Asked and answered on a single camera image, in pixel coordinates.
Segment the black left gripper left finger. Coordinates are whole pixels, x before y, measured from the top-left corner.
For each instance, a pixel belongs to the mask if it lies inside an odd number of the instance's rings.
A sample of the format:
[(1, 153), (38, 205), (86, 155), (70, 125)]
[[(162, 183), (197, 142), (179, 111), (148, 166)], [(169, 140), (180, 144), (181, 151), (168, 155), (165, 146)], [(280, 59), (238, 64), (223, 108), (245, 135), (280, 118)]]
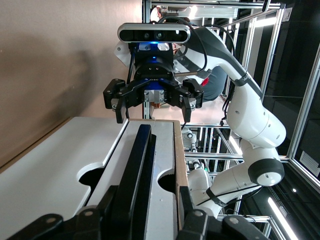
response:
[(112, 185), (98, 205), (87, 206), (69, 220), (56, 213), (45, 214), (6, 240), (104, 240), (105, 223), (118, 190)]

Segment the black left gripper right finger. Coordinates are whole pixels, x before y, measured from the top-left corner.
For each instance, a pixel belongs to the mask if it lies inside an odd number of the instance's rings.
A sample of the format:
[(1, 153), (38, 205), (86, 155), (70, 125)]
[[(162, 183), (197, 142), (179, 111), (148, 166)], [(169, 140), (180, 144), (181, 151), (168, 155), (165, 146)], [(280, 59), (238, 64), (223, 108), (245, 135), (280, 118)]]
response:
[(218, 221), (204, 210), (194, 207), (187, 186), (179, 187), (182, 227), (176, 240), (269, 240), (240, 215), (229, 215)]

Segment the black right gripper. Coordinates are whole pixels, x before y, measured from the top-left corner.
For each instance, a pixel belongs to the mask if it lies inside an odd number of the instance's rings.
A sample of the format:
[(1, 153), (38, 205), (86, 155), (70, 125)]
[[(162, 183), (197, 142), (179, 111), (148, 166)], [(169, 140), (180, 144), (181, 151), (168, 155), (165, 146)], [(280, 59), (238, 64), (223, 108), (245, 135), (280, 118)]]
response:
[(115, 111), (116, 122), (122, 124), (127, 109), (142, 103), (167, 103), (182, 110), (185, 123), (191, 121), (192, 105), (201, 108), (204, 90), (194, 79), (175, 80), (171, 51), (133, 49), (129, 71), (135, 70), (133, 80), (115, 78), (103, 91), (106, 109)]

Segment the white drawer with black handle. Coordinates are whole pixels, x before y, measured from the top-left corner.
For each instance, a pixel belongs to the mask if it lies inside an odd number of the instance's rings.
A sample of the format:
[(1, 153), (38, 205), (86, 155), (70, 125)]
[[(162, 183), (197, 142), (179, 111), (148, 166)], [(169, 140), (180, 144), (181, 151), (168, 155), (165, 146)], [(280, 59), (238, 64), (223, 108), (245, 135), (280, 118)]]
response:
[(102, 168), (102, 176), (87, 205), (97, 205), (103, 193), (111, 185), (120, 183), (127, 166), (134, 140), (140, 125), (150, 125), (156, 136), (154, 163), (151, 168), (151, 189), (145, 240), (174, 240), (178, 232), (177, 198), (164, 189), (160, 180), (175, 173), (175, 128), (174, 123), (162, 120), (127, 120), (117, 124), (110, 118), (75, 117), (70, 123), (75, 126), (72, 133), (81, 142), (76, 150), (76, 166), (85, 160), (79, 171), (81, 177), (88, 171)]

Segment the wooden drawer cabinet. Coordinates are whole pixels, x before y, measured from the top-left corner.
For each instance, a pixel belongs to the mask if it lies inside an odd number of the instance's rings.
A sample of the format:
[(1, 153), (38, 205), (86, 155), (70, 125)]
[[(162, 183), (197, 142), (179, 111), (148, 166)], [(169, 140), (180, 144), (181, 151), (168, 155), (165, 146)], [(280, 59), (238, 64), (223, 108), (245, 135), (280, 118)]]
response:
[[(174, 133), (174, 142), (175, 142), (175, 172), (173, 174), (173, 179), (171, 181), (171, 185), (176, 188), (179, 185), (186, 185), (188, 183), (187, 177), (186, 177), (186, 167), (185, 167), (185, 156), (184, 156), (184, 147), (183, 147), (183, 141), (182, 141), (182, 134), (180, 130), (180, 123), (176, 120), (155, 120), (155, 121), (167, 121), (167, 122), (173, 122), (174, 128), (175, 128), (175, 133)], [(90, 187), (90, 195), (92, 194), (92, 191), (95, 190), (98, 181), (100, 180), (101, 176), (103, 173), (103, 168), (96, 168), (93, 170), (88, 171), (85, 173), (81, 178), (80, 178), (80, 183), (87, 185)], [(179, 229), (178, 225), (178, 195), (177, 193), (173, 192), (176, 196), (176, 210), (177, 210), (177, 232)], [(87, 205), (87, 201), (83, 205), (82, 208), (89, 207), (89, 206), (95, 206), (95, 205)]]

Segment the person in grey shirt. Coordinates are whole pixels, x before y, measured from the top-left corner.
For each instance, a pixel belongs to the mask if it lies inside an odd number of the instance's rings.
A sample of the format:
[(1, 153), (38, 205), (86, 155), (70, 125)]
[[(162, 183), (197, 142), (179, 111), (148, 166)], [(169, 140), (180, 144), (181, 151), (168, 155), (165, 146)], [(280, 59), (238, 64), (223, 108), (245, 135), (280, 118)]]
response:
[(211, 74), (201, 83), (204, 102), (214, 101), (220, 96), (225, 88), (227, 76), (220, 66), (212, 70)]

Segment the white tube light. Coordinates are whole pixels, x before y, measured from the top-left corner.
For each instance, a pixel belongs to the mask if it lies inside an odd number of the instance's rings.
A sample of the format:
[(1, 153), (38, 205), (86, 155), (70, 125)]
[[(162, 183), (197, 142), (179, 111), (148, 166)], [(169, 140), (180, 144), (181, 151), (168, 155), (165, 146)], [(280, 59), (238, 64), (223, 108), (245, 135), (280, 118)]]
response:
[(286, 234), (288, 235), (290, 240), (296, 240), (295, 235), (292, 235), (293, 231), (291, 227), (289, 226), (288, 222), (286, 221), (285, 217), (282, 215), (281, 211), (278, 209), (277, 205), (275, 202), (272, 200), (271, 197), (268, 198), (267, 200), (268, 204), (270, 205), (272, 211), (280, 221), (282, 227), (284, 228)]
[(265, 27), (265, 26), (271, 26), (271, 25), (274, 25), (276, 23), (276, 21), (277, 21), (276, 17), (258, 19), (258, 20), (255, 21), (254, 26), (256, 28)]

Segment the brown table cover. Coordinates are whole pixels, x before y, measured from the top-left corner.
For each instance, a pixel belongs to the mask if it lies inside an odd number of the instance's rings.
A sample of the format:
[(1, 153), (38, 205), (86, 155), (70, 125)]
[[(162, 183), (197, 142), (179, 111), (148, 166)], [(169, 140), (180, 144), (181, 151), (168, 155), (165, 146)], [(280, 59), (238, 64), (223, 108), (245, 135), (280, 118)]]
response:
[(68, 118), (111, 117), (117, 29), (141, 19), (142, 0), (0, 0), (0, 171)]

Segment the white handleless drawer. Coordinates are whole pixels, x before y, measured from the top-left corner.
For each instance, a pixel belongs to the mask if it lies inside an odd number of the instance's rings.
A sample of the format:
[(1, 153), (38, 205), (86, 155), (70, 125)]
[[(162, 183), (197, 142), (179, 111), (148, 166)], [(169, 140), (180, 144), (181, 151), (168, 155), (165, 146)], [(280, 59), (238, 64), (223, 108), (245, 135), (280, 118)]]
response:
[(122, 124), (75, 117), (0, 173), (0, 240), (46, 214), (72, 218), (91, 188), (80, 178), (106, 165)]

